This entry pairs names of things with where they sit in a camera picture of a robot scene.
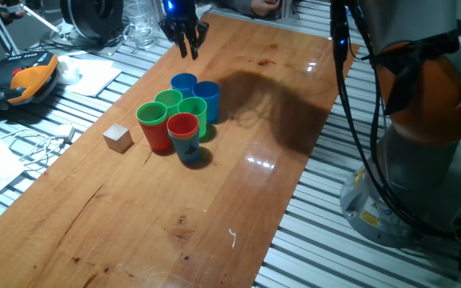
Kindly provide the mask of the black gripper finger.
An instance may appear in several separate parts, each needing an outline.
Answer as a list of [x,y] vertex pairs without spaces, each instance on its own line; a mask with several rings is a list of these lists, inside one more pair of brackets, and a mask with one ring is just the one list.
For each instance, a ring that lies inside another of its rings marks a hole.
[[179,48],[181,57],[185,58],[187,56],[187,49],[181,26],[175,21],[160,21],[159,26],[166,35],[166,38]]
[[207,22],[199,21],[190,28],[189,43],[193,60],[198,58],[198,49],[205,42],[209,27],[210,25]]

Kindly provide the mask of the person's bare hand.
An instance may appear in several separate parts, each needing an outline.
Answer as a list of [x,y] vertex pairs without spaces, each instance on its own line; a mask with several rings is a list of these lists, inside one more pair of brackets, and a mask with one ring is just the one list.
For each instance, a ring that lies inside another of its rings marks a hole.
[[252,0],[251,12],[258,16],[266,16],[272,11],[276,11],[280,5],[281,0]]

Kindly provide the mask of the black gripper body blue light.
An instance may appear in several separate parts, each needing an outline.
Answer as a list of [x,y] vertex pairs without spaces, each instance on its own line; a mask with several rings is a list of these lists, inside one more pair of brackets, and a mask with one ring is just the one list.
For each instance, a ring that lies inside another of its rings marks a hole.
[[161,28],[165,34],[173,34],[175,30],[183,33],[194,33],[198,18],[195,13],[194,0],[162,0],[165,11],[161,20]]

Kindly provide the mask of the person's hand with black strap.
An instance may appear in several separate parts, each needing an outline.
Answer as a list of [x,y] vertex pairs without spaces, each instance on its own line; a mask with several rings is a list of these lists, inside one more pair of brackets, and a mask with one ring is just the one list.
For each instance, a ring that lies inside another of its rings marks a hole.
[[25,13],[22,1],[0,1],[0,15],[4,18],[19,19]]

